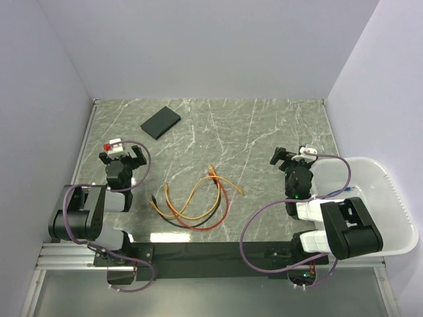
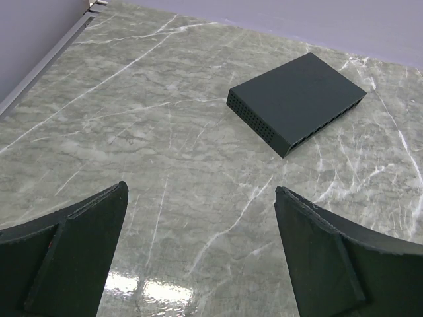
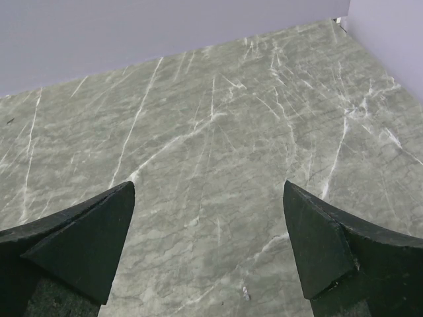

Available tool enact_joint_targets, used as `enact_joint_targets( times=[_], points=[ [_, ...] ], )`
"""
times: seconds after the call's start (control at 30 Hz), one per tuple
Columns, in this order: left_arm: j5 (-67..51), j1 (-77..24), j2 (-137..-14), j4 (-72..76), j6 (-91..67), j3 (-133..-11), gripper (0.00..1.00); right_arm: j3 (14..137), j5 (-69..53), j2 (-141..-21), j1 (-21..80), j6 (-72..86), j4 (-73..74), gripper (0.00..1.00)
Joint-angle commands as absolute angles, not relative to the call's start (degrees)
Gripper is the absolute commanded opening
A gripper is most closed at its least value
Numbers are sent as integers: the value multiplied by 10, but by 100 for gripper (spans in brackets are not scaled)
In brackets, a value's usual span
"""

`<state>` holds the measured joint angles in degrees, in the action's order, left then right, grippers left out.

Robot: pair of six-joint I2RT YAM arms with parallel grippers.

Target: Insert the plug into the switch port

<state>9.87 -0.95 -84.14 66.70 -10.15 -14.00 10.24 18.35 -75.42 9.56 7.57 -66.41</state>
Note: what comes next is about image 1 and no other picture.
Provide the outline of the black network switch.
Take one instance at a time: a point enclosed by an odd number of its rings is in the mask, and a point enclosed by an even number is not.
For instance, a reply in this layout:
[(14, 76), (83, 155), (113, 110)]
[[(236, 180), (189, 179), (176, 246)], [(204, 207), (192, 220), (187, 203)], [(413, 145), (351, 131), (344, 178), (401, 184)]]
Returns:
[(180, 120), (181, 117), (176, 112), (164, 106), (156, 114), (142, 123), (141, 129), (154, 140), (158, 140)]

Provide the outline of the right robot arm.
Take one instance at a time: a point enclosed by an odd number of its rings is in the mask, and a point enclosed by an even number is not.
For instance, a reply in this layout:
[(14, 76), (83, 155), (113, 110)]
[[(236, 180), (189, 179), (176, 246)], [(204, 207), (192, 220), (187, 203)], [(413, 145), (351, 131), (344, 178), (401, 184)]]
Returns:
[[(319, 158), (338, 159), (346, 164), (346, 184), (329, 194), (311, 193), (314, 174), (311, 167)], [(365, 203), (359, 197), (338, 199), (345, 192), (352, 170), (346, 159), (336, 155), (320, 155), (310, 145), (302, 145), (297, 153), (275, 148), (270, 164), (282, 161), (279, 169), (285, 174), (285, 207), (290, 217), (322, 224), (322, 229), (298, 234), (298, 243), (291, 247), (291, 257), (299, 264), (308, 262), (316, 253), (332, 254), (337, 260), (380, 252), (383, 237)]]

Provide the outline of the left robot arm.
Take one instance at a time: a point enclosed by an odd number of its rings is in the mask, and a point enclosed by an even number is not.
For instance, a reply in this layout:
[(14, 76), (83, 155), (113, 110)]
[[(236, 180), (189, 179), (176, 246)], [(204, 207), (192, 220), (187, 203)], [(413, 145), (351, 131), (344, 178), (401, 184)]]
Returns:
[(132, 206), (132, 190), (145, 180), (133, 183), (133, 171), (146, 165), (151, 168), (151, 155), (145, 145), (114, 139), (104, 144), (99, 159), (105, 164), (106, 183), (103, 185), (66, 185), (57, 200), (48, 223), (48, 233), (56, 240), (85, 244), (105, 252), (118, 265), (132, 260), (133, 249), (129, 234), (103, 223), (105, 213), (125, 213)]

